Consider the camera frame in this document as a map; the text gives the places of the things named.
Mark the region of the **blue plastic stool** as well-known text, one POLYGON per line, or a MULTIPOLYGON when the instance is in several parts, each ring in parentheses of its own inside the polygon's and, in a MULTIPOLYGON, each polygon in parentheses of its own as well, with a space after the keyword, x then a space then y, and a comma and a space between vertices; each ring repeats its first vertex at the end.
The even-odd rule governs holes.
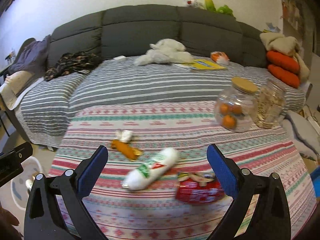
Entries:
POLYGON ((318 166, 313 172, 310 173, 310 177, 315 189, 316 197, 320 197, 320 166, 318 166))

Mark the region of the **grey sofa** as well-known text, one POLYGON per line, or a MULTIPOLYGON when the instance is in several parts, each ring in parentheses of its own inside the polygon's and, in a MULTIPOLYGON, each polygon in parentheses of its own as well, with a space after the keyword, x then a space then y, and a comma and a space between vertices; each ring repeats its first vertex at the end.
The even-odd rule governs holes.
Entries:
POLYGON ((187 52, 209 57, 224 52, 244 67, 265 68, 260 31, 233 16, 171 5, 128 5, 77 18, 57 27, 50 39, 48 66, 65 53, 84 51, 103 59, 145 54, 164 38, 181 42, 187 52))

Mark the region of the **green frog plush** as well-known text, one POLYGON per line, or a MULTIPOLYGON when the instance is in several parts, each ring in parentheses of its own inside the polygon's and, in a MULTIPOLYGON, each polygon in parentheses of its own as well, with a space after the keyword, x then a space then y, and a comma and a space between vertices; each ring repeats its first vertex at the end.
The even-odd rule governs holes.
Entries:
POLYGON ((233 10, 226 4, 216 10, 217 13, 233 16, 233 10))

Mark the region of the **tangerine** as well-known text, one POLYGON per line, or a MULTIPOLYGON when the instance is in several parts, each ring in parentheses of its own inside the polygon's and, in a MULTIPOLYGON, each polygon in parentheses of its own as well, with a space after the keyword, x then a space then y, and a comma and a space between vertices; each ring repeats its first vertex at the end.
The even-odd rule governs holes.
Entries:
POLYGON ((242 106, 237 104, 231 105, 231 112, 234 115, 242 115, 242 106))
POLYGON ((222 119, 221 125, 226 129, 235 129, 237 125, 237 119, 232 115, 225 115, 222 119))
POLYGON ((222 115, 227 115, 230 111, 230 105, 227 103, 222 103, 219 107, 219 112, 222 115))

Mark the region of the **upper orange cushion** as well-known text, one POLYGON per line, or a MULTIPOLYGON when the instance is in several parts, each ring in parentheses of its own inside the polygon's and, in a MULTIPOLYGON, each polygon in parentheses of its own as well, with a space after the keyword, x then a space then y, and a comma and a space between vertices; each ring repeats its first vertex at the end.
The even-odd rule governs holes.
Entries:
POLYGON ((296 60, 278 51, 268 51, 266 53, 266 57, 270 63, 278 67, 281 67, 284 70, 287 70, 293 74, 298 74, 300 71, 300 66, 296 60))

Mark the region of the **grey striped quilt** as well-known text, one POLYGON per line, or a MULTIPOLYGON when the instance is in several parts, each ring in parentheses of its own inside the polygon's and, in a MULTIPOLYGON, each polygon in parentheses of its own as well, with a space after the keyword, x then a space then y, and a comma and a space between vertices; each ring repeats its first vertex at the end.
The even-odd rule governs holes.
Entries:
POLYGON ((187 70, 175 65, 136 66, 135 58, 106 60, 89 73, 41 81, 23 97, 15 115, 27 139, 59 147, 79 111, 101 105, 215 101, 235 76, 261 86, 273 79, 265 68, 231 63, 222 70, 187 70))

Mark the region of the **orange peel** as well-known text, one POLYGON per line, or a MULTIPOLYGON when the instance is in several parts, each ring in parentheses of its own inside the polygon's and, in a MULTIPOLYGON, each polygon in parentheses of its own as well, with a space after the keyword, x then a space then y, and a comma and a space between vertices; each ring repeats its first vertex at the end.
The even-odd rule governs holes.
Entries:
POLYGON ((143 154, 143 151, 140 149, 134 148, 129 144, 116 139, 111 141, 111 148, 122 153, 125 157, 127 157, 127 159, 130 160, 136 160, 143 154))

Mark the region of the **red milk can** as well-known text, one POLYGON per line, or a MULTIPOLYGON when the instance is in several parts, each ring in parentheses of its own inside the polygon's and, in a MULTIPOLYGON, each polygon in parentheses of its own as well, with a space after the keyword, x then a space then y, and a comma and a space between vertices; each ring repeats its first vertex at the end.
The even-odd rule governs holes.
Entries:
POLYGON ((214 172, 179 172, 175 198, 192 205, 213 203, 225 196, 214 172))

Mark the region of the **white trash bin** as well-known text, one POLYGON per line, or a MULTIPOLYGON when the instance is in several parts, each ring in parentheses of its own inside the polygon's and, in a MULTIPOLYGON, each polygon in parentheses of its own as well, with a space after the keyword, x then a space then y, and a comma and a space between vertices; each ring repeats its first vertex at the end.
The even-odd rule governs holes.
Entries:
POLYGON ((44 171, 40 162, 33 156, 26 159, 22 167, 23 172, 11 180, 10 189, 16 206, 25 211, 35 177, 44 171))

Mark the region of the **white yogurt bottle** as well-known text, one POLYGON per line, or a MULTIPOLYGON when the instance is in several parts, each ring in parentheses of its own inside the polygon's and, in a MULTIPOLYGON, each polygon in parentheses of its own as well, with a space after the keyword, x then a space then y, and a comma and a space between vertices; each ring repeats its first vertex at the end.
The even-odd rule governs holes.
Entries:
POLYGON ((174 167, 179 159, 180 154, 177 150, 170 147, 164 148, 148 161, 130 171, 121 182, 121 186, 128 191, 144 190, 174 167))

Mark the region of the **grey floor cushion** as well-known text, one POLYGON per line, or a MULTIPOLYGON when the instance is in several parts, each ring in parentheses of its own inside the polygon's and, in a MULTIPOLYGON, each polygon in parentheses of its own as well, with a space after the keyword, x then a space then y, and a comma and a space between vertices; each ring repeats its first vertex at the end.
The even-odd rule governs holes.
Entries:
POLYGON ((310 122, 296 112, 287 111, 282 127, 303 158, 319 161, 319 134, 310 122))

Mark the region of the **dark plaid shirt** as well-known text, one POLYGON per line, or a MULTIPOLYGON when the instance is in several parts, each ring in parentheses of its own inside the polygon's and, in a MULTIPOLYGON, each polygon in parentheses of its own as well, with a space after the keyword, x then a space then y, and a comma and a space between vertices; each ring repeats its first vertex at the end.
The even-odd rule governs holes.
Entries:
POLYGON ((95 54, 86 52, 65 53, 54 66, 47 69, 44 80, 50 81, 57 77, 69 75, 72 73, 89 74, 103 59, 95 54))

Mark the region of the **cream pillow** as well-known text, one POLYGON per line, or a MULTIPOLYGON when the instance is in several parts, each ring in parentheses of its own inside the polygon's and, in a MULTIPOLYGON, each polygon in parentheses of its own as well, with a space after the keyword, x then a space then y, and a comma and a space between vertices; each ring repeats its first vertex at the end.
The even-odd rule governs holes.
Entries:
POLYGON ((12 110, 20 94, 33 82, 33 73, 21 70, 5 78, 1 85, 1 110, 12 110))

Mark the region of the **white tissue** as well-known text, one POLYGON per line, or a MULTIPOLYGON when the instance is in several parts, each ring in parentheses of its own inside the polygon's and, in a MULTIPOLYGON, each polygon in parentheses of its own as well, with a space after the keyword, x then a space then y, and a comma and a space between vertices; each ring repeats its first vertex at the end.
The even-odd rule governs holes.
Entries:
POLYGON ((116 131, 116 138, 120 142, 129 143, 132 140, 133 132, 130 130, 118 130, 116 131))

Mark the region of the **glass jar with cork lid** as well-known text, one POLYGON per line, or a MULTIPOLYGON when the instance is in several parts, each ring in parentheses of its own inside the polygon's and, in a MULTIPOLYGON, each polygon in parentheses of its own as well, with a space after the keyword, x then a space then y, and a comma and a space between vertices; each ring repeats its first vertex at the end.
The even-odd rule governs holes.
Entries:
POLYGON ((225 129, 236 133, 246 132, 256 117, 258 87, 238 76, 233 77, 231 82, 217 97, 214 116, 225 129))

